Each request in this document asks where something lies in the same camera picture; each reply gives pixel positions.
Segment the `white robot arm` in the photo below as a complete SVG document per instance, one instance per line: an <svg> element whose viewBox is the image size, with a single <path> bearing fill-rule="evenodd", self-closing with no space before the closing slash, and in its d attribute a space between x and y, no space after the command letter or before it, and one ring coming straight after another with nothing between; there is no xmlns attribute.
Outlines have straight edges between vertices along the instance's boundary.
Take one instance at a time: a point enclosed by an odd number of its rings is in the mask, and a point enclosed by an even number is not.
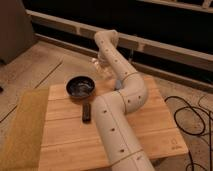
<svg viewBox="0 0 213 171"><path fill-rule="evenodd" d="M126 119L126 114L145 104L148 97L145 82L116 49L116 30L99 31L94 39L100 61L110 65L121 82L119 90L97 96L92 102L92 115L112 171L155 171Z"/></svg>

